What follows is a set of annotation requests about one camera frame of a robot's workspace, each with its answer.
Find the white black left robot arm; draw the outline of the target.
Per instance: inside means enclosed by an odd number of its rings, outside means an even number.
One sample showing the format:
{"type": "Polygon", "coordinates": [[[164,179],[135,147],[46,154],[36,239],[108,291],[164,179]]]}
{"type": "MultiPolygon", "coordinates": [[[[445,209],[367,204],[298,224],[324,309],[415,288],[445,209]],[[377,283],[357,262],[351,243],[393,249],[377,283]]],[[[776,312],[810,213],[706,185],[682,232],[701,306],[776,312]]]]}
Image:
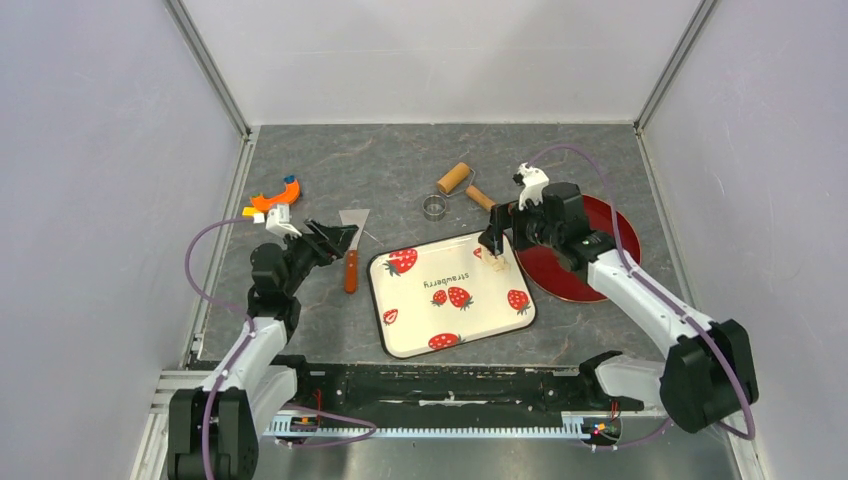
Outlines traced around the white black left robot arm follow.
{"type": "Polygon", "coordinates": [[[285,227],[281,244],[264,243],[252,251],[252,285],[237,341],[199,386],[172,395],[168,478],[253,478],[259,439],[272,418],[284,404],[301,408],[311,401],[312,379],[272,362],[298,326],[298,288],[313,268],[343,258],[359,228],[314,220],[305,227],[303,233],[285,227]]]}

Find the dark red round plate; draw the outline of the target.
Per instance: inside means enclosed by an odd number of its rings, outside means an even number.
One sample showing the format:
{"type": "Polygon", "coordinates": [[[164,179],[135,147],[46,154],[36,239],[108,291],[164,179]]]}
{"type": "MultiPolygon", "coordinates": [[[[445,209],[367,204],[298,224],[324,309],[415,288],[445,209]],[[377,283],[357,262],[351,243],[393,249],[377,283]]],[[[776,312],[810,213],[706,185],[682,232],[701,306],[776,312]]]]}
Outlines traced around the dark red round plate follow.
{"type": "Polygon", "coordinates": [[[647,290],[638,284],[648,280],[639,266],[640,248],[627,243],[635,231],[602,200],[585,195],[583,206],[588,233],[566,240],[564,254],[544,243],[518,251],[518,263],[531,280],[560,299],[582,302],[592,291],[597,301],[611,296],[628,312],[646,305],[647,290]]]}

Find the white strawberry print tray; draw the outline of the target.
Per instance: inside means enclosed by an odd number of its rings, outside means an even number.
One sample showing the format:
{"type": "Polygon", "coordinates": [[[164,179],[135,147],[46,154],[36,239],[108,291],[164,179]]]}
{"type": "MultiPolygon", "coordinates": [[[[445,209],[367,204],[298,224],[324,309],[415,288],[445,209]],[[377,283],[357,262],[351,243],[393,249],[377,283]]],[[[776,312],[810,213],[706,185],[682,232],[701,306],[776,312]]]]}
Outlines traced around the white strawberry print tray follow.
{"type": "Polygon", "coordinates": [[[508,237],[500,256],[478,232],[376,255],[370,293],[384,351],[410,359],[532,325],[537,308],[508,237]]]}

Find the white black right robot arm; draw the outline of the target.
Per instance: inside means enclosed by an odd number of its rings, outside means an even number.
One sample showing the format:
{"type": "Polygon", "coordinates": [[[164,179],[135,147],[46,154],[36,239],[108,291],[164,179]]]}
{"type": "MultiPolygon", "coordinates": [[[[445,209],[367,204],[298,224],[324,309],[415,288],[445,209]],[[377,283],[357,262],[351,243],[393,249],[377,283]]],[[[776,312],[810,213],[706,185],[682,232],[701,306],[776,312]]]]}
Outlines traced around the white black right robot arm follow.
{"type": "Polygon", "coordinates": [[[612,301],[662,353],[660,362],[619,351],[584,362],[577,392],[585,405],[602,408],[615,397],[629,398],[661,407],[686,432],[717,425],[753,440],[751,407],[759,390],[748,332],[733,319],[712,319],[653,279],[624,249],[619,214],[609,212],[612,230],[596,230],[577,185],[528,187],[518,199],[490,207],[479,243],[496,258],[504,250],[504,232],[511,231],[515,251],[552,252],[563,269],[612,301]]]}

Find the metal scraper with wooden handle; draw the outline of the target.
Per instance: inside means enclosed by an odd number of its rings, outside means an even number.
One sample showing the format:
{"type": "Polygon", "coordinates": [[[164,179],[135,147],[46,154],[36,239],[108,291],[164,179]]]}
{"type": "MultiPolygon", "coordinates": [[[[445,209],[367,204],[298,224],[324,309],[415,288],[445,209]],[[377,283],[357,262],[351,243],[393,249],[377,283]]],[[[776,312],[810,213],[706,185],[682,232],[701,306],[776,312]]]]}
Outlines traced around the metal scraper with wooden handle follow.
{"type": "Polygon", "coordinates": [[[343,225],[357,227],[345,256],[344,291],[347,294],[354,294],[358,289],[358,245],[369,213],[369,209],[348,209],[339,212],[343,225]]]}

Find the wooden dough roller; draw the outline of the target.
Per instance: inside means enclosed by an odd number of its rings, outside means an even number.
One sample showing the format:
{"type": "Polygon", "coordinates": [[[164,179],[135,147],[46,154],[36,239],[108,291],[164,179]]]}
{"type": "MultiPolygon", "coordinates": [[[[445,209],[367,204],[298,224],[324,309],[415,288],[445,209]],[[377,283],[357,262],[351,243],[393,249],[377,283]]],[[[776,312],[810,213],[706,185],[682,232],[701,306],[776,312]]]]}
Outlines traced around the wooden dough roller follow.
{"type": "Polygon", "coordinates": [[[495,201],[475,185],[476,171],[465,162],[458,162],[437,182],[438,192],[445,198],[464,194],[484,210],[489,211],[495,201]]]}

